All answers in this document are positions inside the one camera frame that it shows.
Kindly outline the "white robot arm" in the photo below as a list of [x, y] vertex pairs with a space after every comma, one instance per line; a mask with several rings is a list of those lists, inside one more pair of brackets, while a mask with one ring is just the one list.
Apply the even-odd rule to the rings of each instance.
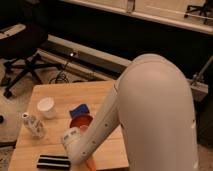
[[84, 162], [120, 127], [130, 171], [199, 171], [193, 96], [182, 71], [158, 54], [136, 57], [85, 132], [61, 137], [71, 163]]

